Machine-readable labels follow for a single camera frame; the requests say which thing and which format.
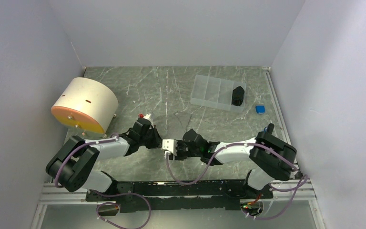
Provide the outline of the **black striped underwear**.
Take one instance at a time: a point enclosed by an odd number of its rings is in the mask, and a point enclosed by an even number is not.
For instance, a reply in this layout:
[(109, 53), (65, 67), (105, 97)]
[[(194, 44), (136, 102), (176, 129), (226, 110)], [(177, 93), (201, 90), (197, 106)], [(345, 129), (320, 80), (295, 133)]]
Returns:
[(245, 90), (242, 86), (238, 86), (232, 91), (231, 104), (234, 106), (241, 106), (244, 101)]

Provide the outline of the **grey underwear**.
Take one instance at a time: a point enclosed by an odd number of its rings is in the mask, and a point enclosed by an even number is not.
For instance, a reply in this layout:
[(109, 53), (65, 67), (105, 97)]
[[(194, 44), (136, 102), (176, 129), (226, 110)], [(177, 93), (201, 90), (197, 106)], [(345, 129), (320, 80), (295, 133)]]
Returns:
[(171, 121), (171, 128), (177, 136), (183, 136), (187, 131), (192, 114), (188, 112), (175, 112)]

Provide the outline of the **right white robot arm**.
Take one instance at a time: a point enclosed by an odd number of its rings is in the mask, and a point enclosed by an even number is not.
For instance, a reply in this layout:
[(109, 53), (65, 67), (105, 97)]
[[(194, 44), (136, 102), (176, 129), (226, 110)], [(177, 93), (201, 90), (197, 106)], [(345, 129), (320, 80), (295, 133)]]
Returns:
[(206, 167), (252, 161), (256, 168), (247, 173), (243, 192), (254, 198), (272, 181), (288, 181), (291, 173), (298, 170), (295, 166), (297, 150), (275, 137), (274, 127), (269, 124), (256, 137), (232, 143), (207, 141), (191, 129), (181, 140), (164, 139), (162, 150), (167, 161), (198, 157)]

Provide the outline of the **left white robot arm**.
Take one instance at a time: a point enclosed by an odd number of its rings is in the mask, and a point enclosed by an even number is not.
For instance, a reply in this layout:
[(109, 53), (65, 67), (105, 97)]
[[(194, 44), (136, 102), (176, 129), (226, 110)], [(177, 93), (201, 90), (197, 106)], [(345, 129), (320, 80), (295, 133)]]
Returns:
[(129, 156), (142, 146), (154, 149), (161, 145), (156, 126), (149, 119), (138, 118), (126, 132), (114, 133), (106, 139), (70, 137), (48, 162), (45, 171), (57, 188), (69, 192), (80, 188), (95, 190), (104, 200), (112, 200), (119, 193), (118, 181), (105, 171), (95, 170), (96, 162)]

